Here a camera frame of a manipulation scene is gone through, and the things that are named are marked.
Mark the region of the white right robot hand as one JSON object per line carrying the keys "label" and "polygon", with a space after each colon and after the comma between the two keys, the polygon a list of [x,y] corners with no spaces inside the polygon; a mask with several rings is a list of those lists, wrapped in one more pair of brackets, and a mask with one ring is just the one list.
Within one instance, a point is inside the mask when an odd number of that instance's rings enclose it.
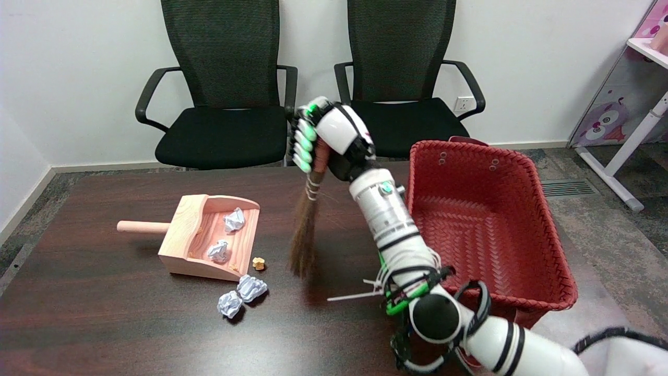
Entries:
{"label": "white right robot hand", "polygon": [[304,173],[330,169],[352,182],[376,166],[376,148],[367,126],[350,105],[319,96],[296,109],[289,156]]}

